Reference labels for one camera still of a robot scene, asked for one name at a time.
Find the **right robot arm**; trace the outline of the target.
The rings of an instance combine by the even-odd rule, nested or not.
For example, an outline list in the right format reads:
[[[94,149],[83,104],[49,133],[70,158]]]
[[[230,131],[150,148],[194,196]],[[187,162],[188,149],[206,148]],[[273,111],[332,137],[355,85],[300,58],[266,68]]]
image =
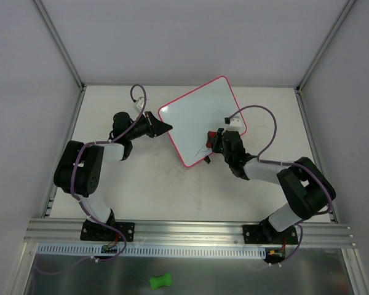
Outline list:
[[[207,133],[206,147],[221,154],[234,176],[246,181],[260,180],[279,185],[286,204],[262,220],[253,232],[254,238],[277,243],[285,230],[295,224],[331,209],[336,191],[322,172],[307,157],[294,162],[261,160],[246,152],[237,131],[223,128]]]

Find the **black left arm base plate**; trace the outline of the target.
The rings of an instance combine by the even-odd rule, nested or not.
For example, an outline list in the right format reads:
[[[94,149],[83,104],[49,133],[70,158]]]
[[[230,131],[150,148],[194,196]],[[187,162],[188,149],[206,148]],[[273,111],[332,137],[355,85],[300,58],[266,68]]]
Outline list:
[[[116,221],[113,227],[123,234],[127,242],[133,242],[135,223]],[[112,242],[116,238],[116,235],[117,233],[111,229],[91,221],[84,221],[80,240],[88,242]]]

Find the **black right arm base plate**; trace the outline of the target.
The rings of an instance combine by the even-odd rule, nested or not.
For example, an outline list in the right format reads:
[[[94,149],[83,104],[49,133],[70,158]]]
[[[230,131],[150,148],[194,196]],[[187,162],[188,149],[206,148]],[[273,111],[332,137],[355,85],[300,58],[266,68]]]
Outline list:
[[[297,245],[299,242],[294,226],[278,232],[273,227],[263,226],[262,224],[244,224],[242,235],[245,244],[282,245],[285,242],[287,245]]]

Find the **red bone-shaped eraser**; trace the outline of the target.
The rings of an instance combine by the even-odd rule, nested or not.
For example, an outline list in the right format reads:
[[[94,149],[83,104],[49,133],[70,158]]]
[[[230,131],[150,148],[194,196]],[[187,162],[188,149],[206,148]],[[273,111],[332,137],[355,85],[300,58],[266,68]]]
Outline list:
[[[216,132],[209,131],[207,133],[206,147],[208,149],[213,149],[213,145],[215,144],[215,137],[216,137]]]

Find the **red-framed small whiteboard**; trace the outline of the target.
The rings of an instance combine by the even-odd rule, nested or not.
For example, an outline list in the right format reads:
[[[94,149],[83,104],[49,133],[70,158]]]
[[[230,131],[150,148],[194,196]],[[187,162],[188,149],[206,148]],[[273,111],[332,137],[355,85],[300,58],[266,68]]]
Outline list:
[[[207,133],[227,126],[225,118],[240,120],[239,133],[247,131],[229,80],[219,76],[158,109],[160,120],[172,126],[169,137],[182,164],[190,168],[212,154],[206,147]]]

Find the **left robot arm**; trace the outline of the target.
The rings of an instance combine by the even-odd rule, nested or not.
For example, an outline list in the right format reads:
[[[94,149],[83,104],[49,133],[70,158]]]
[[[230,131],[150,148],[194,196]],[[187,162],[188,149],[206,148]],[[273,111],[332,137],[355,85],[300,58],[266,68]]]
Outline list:
[[[144,135],[155,138],[172,129],[172,125],[160,121],[150,111],[136,120],[126,112],[118,112],[113,116],[113,130],[107,141],[67,143],[54,173],[54,184],[76,199],[101,239],[109,240],[116,233],[114,213],[96,193],[102,165],[127,160],[134,139]]]

